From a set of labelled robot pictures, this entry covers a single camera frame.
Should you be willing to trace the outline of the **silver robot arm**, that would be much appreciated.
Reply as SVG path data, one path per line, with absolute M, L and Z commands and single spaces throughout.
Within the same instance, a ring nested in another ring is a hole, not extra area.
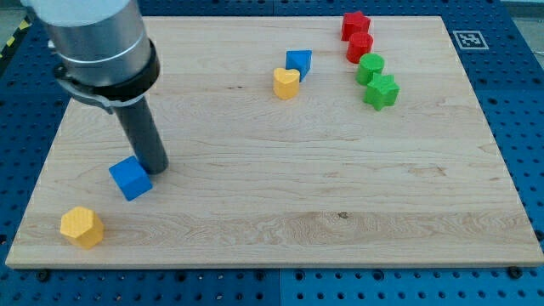
M 108 113 L 139 102 L 160 73 L 135 0 L 25 0 L 61 63 L 54 77 L 71 97 Z

